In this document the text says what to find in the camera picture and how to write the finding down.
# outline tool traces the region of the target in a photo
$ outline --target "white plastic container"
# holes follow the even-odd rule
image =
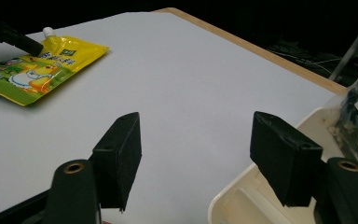
[[[324,148],[322,160],[343,157],[327,127],[336,121],[336,109],[318,108],[296,127]],[[208,210],[209,224],[314,224],[313,208],[282,206],[267,179],[253,163],[217,194]]]

